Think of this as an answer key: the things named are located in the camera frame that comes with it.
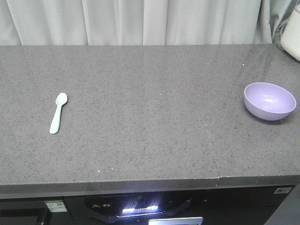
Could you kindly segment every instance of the dishwasher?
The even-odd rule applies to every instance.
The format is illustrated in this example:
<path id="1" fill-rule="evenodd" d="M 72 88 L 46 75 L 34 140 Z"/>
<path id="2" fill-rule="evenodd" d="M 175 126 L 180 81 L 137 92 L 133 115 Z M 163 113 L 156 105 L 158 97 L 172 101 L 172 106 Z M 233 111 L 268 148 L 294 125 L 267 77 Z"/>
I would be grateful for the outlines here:
<path id="1" fill-rule="evenodd" d="M 263 225 L 294 186 L 65 197 L 75 225 Z"/>

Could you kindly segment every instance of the barcode label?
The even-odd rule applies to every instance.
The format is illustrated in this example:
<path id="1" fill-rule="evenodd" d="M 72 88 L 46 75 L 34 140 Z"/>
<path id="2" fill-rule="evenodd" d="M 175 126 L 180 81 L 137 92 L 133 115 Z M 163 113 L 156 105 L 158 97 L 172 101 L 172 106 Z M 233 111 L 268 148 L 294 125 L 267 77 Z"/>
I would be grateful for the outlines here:
<path id="1" fill-rule="evenodd" d="M 291 187 L 279 187 L 276 189 L 274 194 L 287 194 L 290 192 L 291 189 Z"/>
<path id="2" fill-rule="evenodd" d="M 62 200 L 45 201 L 50 212 L 67 212 L 67 208 Z"/>

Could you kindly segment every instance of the spoon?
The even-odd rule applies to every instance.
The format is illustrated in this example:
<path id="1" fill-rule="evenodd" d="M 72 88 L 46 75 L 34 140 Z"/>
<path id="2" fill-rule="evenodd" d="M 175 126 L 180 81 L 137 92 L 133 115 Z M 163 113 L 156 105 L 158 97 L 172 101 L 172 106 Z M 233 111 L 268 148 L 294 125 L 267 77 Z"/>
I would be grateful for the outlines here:
<path id="1" fill-rule="evenodd" d="M 61 107 L 67 102 L 68 98 L 65 93 L 60 93 L 56 98 L 56 111 L 50 126 L 50 134 L 56 134 L 58 132 L 58 129 L 60 128 L 60 112 Z"/>

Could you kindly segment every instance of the plastic bowl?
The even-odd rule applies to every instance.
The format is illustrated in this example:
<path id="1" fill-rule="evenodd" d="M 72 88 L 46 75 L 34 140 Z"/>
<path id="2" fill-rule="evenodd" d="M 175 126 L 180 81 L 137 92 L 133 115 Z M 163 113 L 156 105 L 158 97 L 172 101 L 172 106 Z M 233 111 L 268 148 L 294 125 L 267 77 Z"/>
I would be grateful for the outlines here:
<path id="1" fill-rule="evenodd" d="M 244 90 L 246 108 L 263 120 L 280 120 L 296 108 L 296 99 L 286 89 L 272 83 L 252 83 Z"/>

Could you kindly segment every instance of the white curtain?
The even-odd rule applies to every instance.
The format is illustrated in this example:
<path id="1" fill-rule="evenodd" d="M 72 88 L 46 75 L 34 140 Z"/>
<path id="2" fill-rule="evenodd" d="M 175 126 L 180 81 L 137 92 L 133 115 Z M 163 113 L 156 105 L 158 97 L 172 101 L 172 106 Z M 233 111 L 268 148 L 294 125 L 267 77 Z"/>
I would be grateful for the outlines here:
<path id="1" fill-rule="evenodd" d="M 0 0 L 0 45 L 271 43 L 293 0 Z"/>

